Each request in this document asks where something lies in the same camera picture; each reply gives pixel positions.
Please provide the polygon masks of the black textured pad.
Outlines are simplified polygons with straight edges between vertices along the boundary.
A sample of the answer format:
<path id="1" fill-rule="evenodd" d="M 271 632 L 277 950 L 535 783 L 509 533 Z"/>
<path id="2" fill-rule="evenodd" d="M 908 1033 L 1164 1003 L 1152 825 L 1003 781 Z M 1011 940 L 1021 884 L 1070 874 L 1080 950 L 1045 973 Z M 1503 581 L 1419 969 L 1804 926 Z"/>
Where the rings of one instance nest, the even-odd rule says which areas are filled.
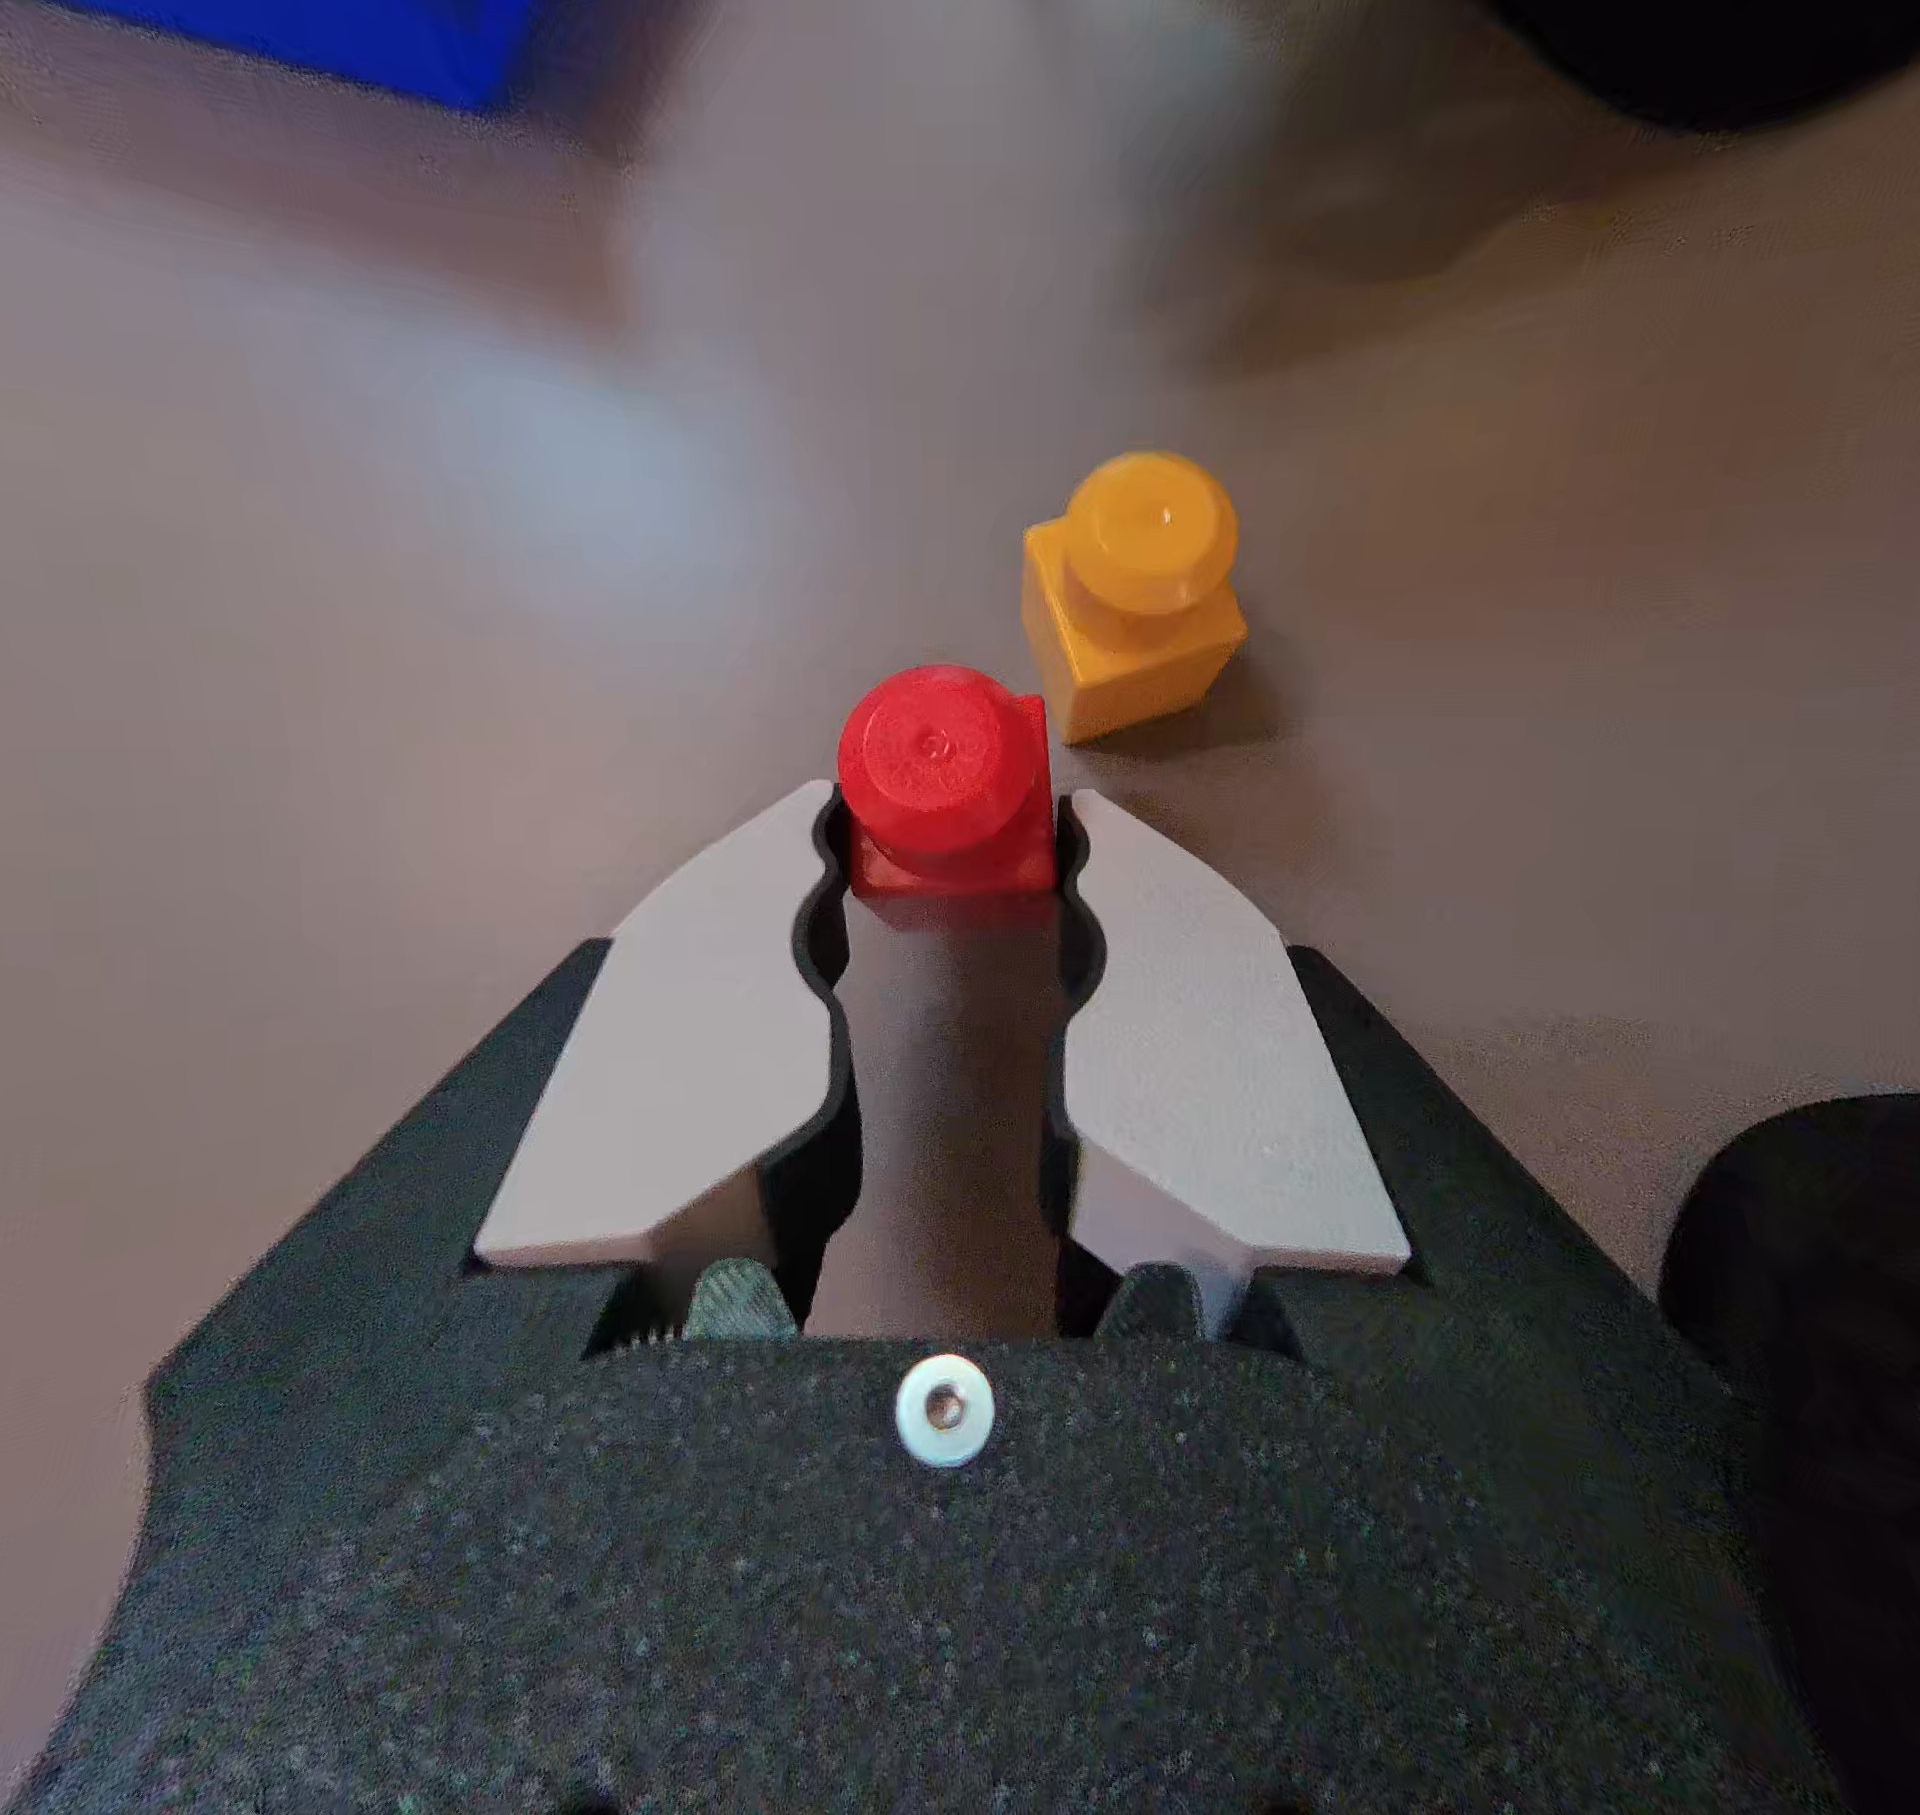
<path id="1" fill-rule="evenodd" d="M 1735 1404 L 1767 1622 L 1856 1810 L 1917 1808 L 1917 1096 L 1725 1142 L 1657 1307 Z"/>

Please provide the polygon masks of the red mega block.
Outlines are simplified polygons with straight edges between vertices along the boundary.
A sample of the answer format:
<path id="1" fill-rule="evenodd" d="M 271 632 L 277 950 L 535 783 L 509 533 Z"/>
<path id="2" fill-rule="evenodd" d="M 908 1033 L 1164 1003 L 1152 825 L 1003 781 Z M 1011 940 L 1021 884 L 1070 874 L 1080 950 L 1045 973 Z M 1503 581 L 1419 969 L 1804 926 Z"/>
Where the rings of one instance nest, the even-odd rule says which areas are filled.
<path id="1" fill-rule="evenodd" d="M 969 666 L 878 682 L 848 712 L 836 785 L 850 886 L 898 924 L 1023 912 L 1056 886 L 1043 698 Z"/>

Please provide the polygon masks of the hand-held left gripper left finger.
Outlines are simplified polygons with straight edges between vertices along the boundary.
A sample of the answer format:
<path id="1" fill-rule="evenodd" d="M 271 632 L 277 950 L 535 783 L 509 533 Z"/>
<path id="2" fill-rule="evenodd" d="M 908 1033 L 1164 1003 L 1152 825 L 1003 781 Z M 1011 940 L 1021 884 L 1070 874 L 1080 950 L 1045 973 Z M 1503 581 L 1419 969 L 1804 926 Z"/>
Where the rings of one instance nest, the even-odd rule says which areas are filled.
<path id="1" fill-rule="evenodd" d="M 844 811 L 808 779 L 610 932 L 471 1251 L 493 1269 L 795 1263 L 858 1194 Z"/>

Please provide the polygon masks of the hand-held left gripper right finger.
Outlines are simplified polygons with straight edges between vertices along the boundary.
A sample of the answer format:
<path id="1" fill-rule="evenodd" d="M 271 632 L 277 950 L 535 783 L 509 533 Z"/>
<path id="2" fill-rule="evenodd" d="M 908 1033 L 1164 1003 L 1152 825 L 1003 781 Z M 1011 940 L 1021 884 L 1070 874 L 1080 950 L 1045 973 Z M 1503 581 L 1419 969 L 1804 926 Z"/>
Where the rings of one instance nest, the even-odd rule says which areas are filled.
<path id="1" fill-rule="evenodd" d="M 1060 801 L 1068 1011 L 1048 1086 L 1060 1231 L 1122 1273 L 1396 1275 L 1402 1217 L 1279 928 L 1201 858 Z"/>

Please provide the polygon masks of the yellow mega block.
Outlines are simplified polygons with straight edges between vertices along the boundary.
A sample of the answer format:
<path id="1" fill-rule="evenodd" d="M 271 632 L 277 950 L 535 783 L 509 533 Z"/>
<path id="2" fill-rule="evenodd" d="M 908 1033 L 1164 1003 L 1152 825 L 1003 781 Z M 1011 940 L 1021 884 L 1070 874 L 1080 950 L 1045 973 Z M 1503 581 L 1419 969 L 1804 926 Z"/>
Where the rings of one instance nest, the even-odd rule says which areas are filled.
<path id="1" fill-rule="evenodd" d="M 1100 462 L 1023 531 L 1021 622 L 1062 745 L 1207 696 L 1247 634 L 1237 535 L 1225 485 L 1162 450 Z"/>

